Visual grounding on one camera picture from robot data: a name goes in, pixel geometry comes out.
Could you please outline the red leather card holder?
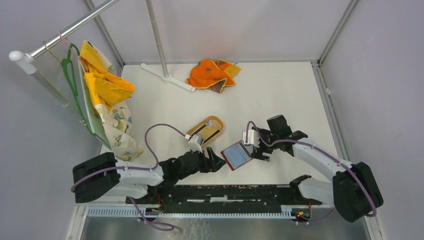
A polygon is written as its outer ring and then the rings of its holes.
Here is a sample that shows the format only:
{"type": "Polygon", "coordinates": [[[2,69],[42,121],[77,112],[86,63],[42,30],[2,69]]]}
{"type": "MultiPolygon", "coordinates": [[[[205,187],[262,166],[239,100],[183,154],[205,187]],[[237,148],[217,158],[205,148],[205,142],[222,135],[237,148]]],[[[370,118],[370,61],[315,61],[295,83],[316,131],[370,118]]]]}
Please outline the red leather card holder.
{"type": "Polygon", "coordinates": [[[234,171],[253,159],[253,151],[252,144],[245,145],[241,140],[222,150],[221,155],[229,168],[234,171]]]}

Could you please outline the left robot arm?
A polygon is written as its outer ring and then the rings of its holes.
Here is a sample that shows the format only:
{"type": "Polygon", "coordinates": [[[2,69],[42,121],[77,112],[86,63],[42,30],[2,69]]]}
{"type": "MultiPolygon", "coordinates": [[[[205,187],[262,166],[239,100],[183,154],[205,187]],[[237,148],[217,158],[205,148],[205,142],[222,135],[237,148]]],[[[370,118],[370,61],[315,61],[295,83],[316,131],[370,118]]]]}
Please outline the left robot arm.
{"type": "Polygon", "coordinates": [[[132,197],[145,204],[157,198],[155,187],[175,185],[196,173],[215,173],[226,165],[211,147],[203,152],[188,151],[153,165],[135,164],[117,160],[106,152],[82,162],[72,169],[75,202],[89,203],[99,199],[132,197]]]}

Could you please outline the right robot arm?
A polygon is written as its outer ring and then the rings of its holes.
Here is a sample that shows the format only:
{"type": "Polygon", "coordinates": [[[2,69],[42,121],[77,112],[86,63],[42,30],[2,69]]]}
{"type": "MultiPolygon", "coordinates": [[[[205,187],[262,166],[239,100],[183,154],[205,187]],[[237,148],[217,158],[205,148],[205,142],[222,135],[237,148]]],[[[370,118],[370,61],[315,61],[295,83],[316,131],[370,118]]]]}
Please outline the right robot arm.
{"type": "Polygon", "coordinates": [[[293,131],[283,115],[267,120],[268,129],[249,121],[242,142],[253,146],[252,158],[266,160],[275,150],[302,160],[326,181],[302,175],[289,183],[289,199],[295,204],[316,200],[332,206],[349,223],[362,217],[375,217],[384,203],[371,168],[364,162],[352,163],[337,157],[313,141],[306,133],[293,131]]]}

